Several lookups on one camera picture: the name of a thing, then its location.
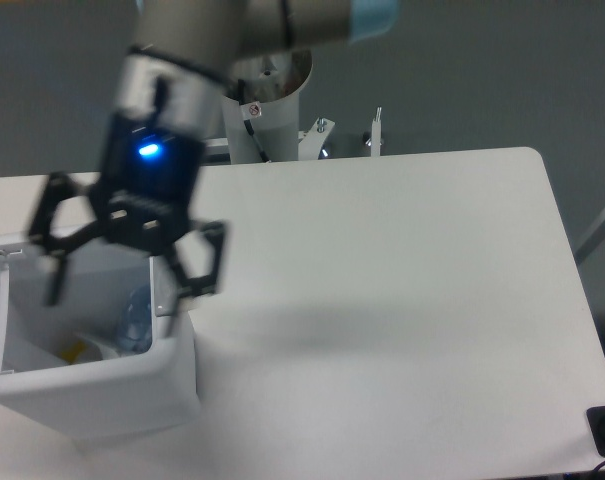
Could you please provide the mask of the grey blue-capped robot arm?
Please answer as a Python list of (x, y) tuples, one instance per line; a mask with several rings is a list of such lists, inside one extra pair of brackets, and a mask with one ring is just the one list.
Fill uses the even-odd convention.
[(214, 103), (235, 93), (241, 60), (388, 32), (396, 1), (148, 1), (127, 50), (96, 181), (50, 174), (29, 241), (53, 263), (45, 304), (62, 296), (70, 255), (102, 239), (160, 257), (173, 304), (217, 291), (228, 227), (189, 207)]

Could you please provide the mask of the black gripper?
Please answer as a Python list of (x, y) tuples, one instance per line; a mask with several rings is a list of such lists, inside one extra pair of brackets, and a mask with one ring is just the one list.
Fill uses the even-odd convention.
[[(174, 283), (169, 336), (193, 300), (218, 292), (229, 226), (190, 224), (189, 204), (214, 102), (226, 87), (225, 76), (203, 65), (153, 47), (128, 50), (98, 180), (88, 194), (69, 174), (50, 174), (30, 221), (27, 239), (50, 261), (46, 306), (63, 296), (71, 255), (101, 236), (152, 256), (164, 252)], [(87, 195), (96, 220), (62, 234), (61, 205)], [(190, 229), (192, 242), (177, 243)]]

